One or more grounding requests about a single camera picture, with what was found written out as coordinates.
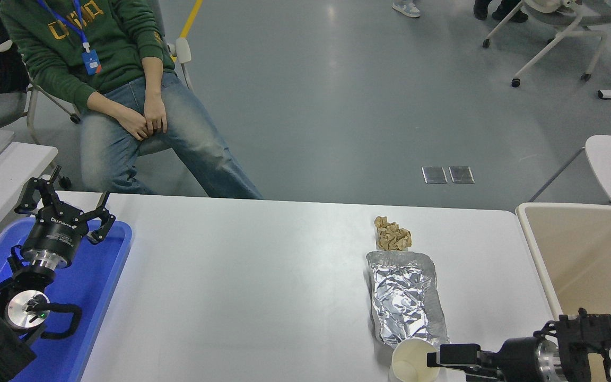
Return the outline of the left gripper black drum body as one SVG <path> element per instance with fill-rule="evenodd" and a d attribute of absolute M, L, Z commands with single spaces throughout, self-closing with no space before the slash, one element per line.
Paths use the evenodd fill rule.
<path fill-rule="evenodd" d="M 44 206 L 36 214 L 36 222 L 20 249 L 26 261 L 32 261 L 34 254 L 46 251 L 71 262 L 78 246 L 88 233 L 86 222 L 75 221 L 83 211 L 67 203 L 61 203 L 59 211 L 53 206 Z"/>

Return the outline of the person's right hand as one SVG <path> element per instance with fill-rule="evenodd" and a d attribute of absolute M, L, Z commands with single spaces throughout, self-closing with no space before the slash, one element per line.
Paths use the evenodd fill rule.
<path fill-rule="evenodd" d="M 133 109 L 128 107 L 120 109 L 117 111 L 115 119 L 123 129 L 138 141 L 146 140 L 153 135 L 146 118 Z"/>

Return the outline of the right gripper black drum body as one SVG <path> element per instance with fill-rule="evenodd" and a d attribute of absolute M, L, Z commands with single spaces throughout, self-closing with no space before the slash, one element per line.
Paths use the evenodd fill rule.
<path fill-rule="evenodd" d="M 539 350 L 541 338 L 512 338 L 497 353 L 483 352 L 482 378 L 500 381 L 543 381 Z"/>

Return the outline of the person's left hand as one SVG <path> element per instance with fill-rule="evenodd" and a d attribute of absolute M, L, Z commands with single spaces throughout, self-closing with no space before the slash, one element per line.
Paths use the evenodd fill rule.
<path fill-rule="evenodd" d="M 160 93 L 145 95 L 144 118 L 146 120 L 146 135 L 151 137 L 156 133 L 167 133 L 168 121 L 165 104 Z"/>

